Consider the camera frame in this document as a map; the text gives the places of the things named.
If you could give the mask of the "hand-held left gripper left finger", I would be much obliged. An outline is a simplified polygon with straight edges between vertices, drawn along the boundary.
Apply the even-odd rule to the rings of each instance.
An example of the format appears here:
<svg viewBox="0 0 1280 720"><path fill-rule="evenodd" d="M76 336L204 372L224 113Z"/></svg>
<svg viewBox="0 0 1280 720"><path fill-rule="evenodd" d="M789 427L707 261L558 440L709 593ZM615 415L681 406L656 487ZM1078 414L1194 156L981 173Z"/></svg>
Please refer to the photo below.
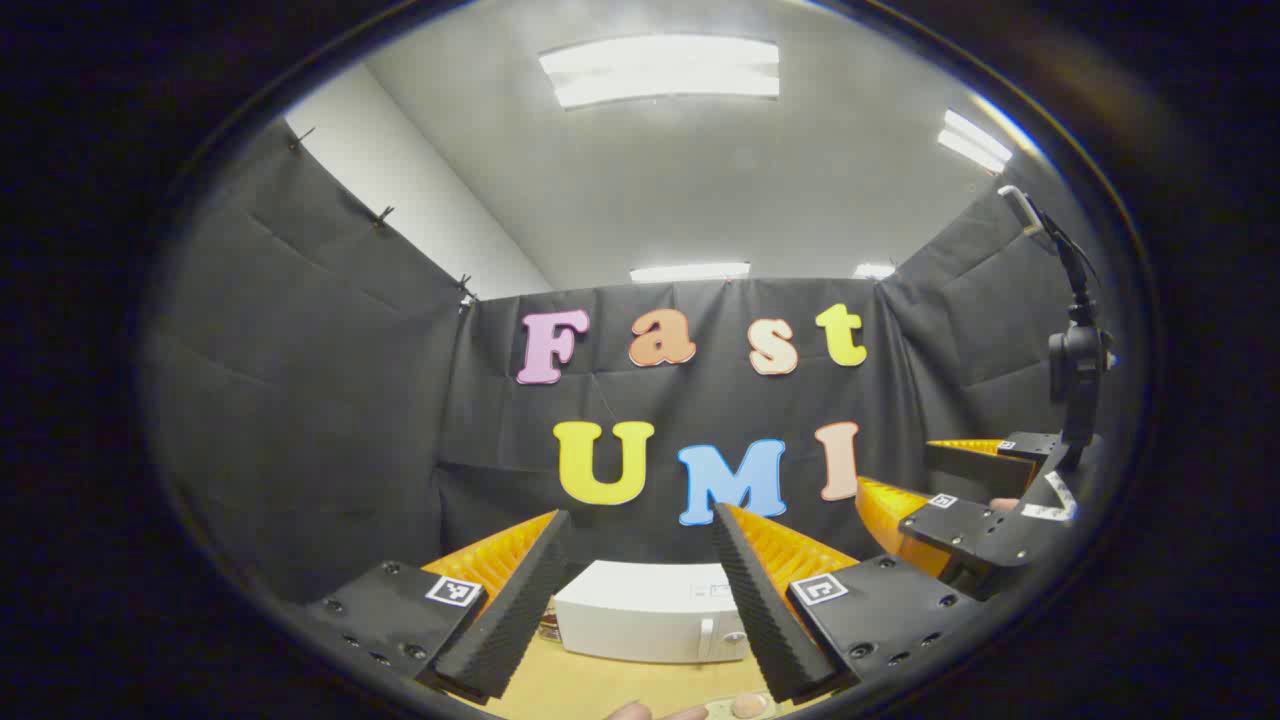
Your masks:
<svg viewBox="0 0 1280 720"><path fill-rule="evenodd" d="M300 611L351 661L484 705L522 662L571 530L568 512L544 512L424 566L384 561Z"/></svg>

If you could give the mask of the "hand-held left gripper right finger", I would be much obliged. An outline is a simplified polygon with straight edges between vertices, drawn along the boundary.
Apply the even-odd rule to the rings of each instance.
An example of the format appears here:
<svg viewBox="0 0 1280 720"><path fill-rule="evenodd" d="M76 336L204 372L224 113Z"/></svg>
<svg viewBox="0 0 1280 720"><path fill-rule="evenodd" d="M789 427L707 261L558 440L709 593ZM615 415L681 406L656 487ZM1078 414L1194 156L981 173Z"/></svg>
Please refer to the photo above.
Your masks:
<svg viewBox="0 0 1280 720"><path fill-rule="evenodd" d="M984 605L906 560L858 561L717 503L713 534L750 650L780 702L874 694L952 650Z"/></svg>

